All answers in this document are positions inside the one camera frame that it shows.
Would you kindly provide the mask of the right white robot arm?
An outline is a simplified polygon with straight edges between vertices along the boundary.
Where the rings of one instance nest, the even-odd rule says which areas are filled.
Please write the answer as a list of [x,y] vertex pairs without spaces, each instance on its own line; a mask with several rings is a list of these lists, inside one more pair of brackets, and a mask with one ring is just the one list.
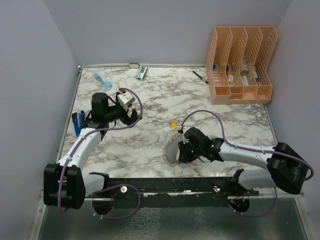
[[204,157],[210,162],[239,162],[256,166],[255,170],[238,170],[230,182],[229,189],[240,196],[253,188],[278,187],[282,191],[298,195],[306,180],[307,163],[288,144],[257,147],[227,143],[223,138],[210,139],[198,128],[183,131],[178,149],[173,155],[180,163],[191,163]]

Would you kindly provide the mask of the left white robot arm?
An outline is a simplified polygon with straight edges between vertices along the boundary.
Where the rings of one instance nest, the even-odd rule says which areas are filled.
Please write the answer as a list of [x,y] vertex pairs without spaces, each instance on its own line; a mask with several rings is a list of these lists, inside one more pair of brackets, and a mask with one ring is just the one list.
[[113,105],[111,97],[104,92],[92,95],[91,111],[84,120],[80,134],[57,163],[48,164],[43,175],[43,201],[47,206],[56,206],[61,214],[69,209],[78,210],[85,197],[91,194],[103,198],[111,190],[108,175],[90,173],[83,176],[85,163],[106,133],[116,131],[110,123],[121,121],[123,130],[132,128],[142,119],[142,110],[130,110],[134,101],[140,98],[128,88],[120,88],[116,93]]

